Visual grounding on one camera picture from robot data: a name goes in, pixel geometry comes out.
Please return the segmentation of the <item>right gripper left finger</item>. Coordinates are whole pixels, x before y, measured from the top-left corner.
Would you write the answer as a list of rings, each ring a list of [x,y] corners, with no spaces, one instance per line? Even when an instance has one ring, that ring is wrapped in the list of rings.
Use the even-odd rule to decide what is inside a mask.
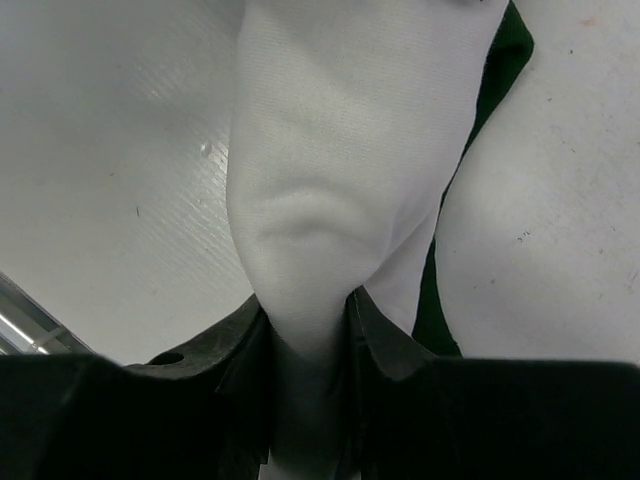
[[[1,360],[5,479],[254,479],[268,457],[269,336],[255,298],[146,364]]]

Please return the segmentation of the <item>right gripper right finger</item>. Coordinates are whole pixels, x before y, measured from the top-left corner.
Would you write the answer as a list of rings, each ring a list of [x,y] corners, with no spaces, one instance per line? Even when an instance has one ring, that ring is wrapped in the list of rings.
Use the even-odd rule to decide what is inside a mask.
[[[432,354],[347,300],[352,459],[365,479],[635,479],[639,369]]]

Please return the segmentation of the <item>white and green t shirt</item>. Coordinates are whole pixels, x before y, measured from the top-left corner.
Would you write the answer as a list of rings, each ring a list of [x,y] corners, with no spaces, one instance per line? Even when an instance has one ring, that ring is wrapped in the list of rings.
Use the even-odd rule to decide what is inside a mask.
[[[227,212],[275,333],[263,479],[332,479],[346,447],[343,324],[364,289],[404,332],[474,125],[504,1],[250,1]]]

